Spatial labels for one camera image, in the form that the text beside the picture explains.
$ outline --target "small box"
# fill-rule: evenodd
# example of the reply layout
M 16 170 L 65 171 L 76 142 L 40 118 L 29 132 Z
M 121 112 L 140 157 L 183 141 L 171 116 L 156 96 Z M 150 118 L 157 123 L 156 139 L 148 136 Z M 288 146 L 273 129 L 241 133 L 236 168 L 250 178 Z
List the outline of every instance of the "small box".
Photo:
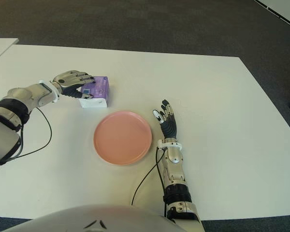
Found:
M 109 84 L 107 76 L 95 76 L 96 83 L 89 83 L 81 88 L 82 93 L 92 94 L 91 99 L 79 99 L 83 108 L 107 107 Z

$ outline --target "black joint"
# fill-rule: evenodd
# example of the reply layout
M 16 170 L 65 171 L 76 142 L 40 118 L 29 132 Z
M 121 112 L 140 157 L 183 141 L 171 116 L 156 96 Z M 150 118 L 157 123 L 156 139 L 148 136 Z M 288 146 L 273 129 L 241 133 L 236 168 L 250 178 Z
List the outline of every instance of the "black joint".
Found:
M 174 202 L 192 202 L 188 187 L 183 184 L 173 184 L 166 187 L 163 200 L 168 205 Z
M 166 216 L 168 219 L 189 219 L 199 221 L 198 217 L 194 213 L 187 212 L 177 212 L 175 207 L 172 207 Z
M 29 120 L 28 108 L 24 103 L 17 99 L 4 98 L 0 101 L 0 107 L 8 109 L 16 114 L 19 117 L 22 125 L 24 125 Z M 4 120 L 3 117 L 0 117 L 0 121 L 12 130 L 19 130 L 20 125 L 15 127 L 11 122 L 9 125 L 7 122 L 8 120 Z

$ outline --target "robot forearm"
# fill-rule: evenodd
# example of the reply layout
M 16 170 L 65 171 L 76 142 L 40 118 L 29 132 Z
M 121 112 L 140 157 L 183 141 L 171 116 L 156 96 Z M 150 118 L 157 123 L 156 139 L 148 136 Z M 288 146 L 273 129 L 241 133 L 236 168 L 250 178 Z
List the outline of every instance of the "robot forearm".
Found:
M 158 148 L 164 150 L 163 163 L 163 200 L 167 205 L 167 218 L 182 220 L 183 224 L 193 225 L 193 231 L 204 231 L 198 217 L 196 206 L 192 203 L 191 195 L 186 183 L 183 170 L 183 156 L 180 152 L 182 146 L 176 140 L 176 121 L 170 104 L 162 102 L 163 111 L 153 111 L 160 123 L 164 140 L 158 141 Z
M 54 78 L 52 82 L 40 81 L 25 88 L 13 88 L 0 100 L 0 165 L 6 163 L 20 147 L 17 132 L 29 120 L 36 107 L 56 102 L 59 94 L 76 98 L 92 98 L 76 89 L 94 82 L 94 77 L 85 72 L 68 71 Z

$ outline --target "purple box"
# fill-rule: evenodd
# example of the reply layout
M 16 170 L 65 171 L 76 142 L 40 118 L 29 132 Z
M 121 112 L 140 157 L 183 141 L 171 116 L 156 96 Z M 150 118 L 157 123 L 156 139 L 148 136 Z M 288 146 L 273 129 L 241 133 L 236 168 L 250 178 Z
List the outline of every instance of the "purple box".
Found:
M 82 86 L 81 92 L 92 94 L 93 98 L 104 98 L 108 102 L 109 84 L 107 76 L 95 76 L 96 83 Z

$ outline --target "white fingertip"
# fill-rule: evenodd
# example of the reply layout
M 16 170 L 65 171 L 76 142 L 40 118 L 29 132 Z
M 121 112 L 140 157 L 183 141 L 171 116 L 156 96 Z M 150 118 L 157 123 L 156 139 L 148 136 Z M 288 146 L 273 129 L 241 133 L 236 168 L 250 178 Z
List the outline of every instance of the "white fingertip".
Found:
M 153 110 L 153 115 L 156 117 L 160 124 L 164 122 L 162 115 L 157 110 Z

